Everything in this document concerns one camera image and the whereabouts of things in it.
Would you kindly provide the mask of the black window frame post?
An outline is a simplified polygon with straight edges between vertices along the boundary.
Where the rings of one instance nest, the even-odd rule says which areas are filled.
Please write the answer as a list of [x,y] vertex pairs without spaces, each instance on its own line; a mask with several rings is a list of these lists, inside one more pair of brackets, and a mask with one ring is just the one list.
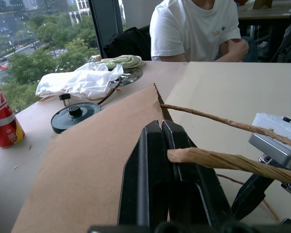
[[109,40],[123,31],[118,0],[89,0],[91,15],[101,58],[106,58],[103,50]]

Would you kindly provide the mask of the small brown paper bag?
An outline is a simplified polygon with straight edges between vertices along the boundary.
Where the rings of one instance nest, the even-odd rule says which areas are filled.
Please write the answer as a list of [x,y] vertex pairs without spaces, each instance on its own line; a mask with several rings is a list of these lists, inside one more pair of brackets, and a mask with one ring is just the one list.
[[273,0],[255,0],[253,9],[255,10],[266,10],[271,9]]

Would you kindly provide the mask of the black backpack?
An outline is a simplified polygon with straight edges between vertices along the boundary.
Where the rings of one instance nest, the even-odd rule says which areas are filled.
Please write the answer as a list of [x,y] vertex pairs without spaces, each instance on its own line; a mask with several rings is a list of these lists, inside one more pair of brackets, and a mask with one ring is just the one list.
[[151,38],[149,25],[142,28],[130,28],[115,34],[103,47],[107,58],[121,55],[140,56],[143,61],[151,61]]

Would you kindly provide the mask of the red cola can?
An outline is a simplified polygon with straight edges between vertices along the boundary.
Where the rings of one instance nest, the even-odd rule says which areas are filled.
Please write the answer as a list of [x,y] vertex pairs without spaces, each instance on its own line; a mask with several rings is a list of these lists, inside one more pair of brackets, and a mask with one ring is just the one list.
[[25,132],[0,89],[0,147],[11,147],[24,137]]

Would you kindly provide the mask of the wooden desk in background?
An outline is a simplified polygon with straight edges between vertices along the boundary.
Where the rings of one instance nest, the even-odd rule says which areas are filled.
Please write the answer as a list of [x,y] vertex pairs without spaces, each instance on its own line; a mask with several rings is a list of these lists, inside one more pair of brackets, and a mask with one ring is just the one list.
[[269,9],[253,9],[253,3],[238,7],[239,20],[287,19],[291,17],[291,0],[273,1]]

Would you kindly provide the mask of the white crumpled plastic bag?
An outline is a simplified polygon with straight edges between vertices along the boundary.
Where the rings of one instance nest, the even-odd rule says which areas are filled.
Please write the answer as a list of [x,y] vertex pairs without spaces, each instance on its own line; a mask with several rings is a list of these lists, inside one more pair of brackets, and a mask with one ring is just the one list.
[[42,77],[35,95],[44,98],[62,94],[81,99],[97,99],[110,91],[109,83],[124,73],[122,65],[111,71],[105,63],[86,63],[72,72],[50,73]]

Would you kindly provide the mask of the chrome round metal base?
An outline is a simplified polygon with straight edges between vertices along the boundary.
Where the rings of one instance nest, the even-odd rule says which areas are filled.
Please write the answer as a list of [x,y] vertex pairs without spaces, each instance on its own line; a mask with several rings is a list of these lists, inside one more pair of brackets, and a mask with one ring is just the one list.
[[124,73],[114,81],[109,82],[109,88],[123,87],[139,80],[143,71],[138,68],[124,69]]

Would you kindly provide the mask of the black power plug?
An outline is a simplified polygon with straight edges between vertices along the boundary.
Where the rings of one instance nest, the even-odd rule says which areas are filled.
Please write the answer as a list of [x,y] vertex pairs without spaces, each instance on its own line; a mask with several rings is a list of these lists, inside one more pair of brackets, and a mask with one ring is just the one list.
[[65,107],[70,105],[70,99],[71,99],[70,94],[62,94],[59,96],[59,100],[63,102]]

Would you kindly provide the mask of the black round kettle base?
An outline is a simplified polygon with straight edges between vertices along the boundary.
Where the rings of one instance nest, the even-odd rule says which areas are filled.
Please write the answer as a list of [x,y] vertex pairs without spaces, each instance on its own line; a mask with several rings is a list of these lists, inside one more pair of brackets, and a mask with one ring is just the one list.
[[50,124],[55,133],[61,134],[100,111],[101,107],[95,103],[81,102],[73,104],[58,111],[52,117]]

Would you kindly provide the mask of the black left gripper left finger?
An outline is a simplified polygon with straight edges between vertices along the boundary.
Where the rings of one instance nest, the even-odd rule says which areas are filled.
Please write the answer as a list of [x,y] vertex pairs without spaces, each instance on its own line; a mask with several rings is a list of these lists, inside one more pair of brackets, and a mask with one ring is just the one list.
[[171,171],[157,121],[146,125],[123,170],[119,225],[157,227],[167,220]]

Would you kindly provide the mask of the person in white t-shirt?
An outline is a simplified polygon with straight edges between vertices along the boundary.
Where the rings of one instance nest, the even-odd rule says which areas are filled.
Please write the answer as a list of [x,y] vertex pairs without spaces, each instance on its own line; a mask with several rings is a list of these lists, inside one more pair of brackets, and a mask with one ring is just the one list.
[[219,47],[243,39],[249,51],[242,62],[257,62],[253,39],[242,38],[235,0],[163,0],[150,21],[151,59],[162,62],[215,62]]

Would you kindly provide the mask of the black office chair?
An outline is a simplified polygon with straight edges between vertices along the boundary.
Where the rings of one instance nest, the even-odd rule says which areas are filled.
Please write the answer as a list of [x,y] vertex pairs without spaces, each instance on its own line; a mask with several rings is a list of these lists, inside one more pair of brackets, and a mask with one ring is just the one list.
[[291,24],[285,29],[281,43],[270,59],[271,63],[286,63],[291,52]]

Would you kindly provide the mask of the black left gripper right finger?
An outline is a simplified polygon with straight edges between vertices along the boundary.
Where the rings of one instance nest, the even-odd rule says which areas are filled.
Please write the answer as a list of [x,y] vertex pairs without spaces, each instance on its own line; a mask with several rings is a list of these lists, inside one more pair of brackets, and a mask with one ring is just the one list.
[[167,180],[162,195],[161,221],[183,225],[222,227],[234,221],[234,214],[219,179],[212,168],[193,163],[173,163],[167,158],[168,149],[195,148],[184,128],[169,120],[162,122],[163,164]]

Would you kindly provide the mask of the green cloth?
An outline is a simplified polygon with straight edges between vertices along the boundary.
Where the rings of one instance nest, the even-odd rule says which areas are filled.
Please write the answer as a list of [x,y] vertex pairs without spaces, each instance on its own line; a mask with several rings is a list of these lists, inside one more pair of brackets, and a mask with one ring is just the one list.
[[141,67],[145,64],[140,56],[136,55],[121,55],[115,58],[102,59],[97,64],[105,64],[106,67],[111,70],[117,65],[121,65],[123,69],[131,69]]

